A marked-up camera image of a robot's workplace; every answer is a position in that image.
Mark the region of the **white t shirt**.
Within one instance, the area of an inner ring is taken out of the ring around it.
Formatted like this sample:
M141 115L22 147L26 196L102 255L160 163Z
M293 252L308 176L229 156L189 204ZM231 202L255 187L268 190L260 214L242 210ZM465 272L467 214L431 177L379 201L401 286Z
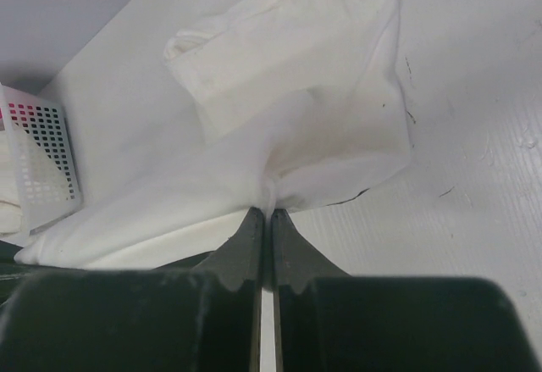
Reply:
M166 45L207 144L35 236L27 265L155 269L208 253L249 208L344 203L410 160L399 0L240 0Z

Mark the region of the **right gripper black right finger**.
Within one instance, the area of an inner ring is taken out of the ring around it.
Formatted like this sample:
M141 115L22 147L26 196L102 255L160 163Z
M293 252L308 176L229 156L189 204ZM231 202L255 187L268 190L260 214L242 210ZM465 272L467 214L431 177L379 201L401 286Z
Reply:
M305 239L286 211L270 220L278 371L323 371L320 331L311 283L349 275Z

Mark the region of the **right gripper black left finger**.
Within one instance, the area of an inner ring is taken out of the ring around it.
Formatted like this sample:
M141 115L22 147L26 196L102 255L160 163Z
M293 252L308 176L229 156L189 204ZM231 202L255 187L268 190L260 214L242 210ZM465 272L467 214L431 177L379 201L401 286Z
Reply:
M192 275L202 284L194 371L259 371L265 219L247 211L235 234Z

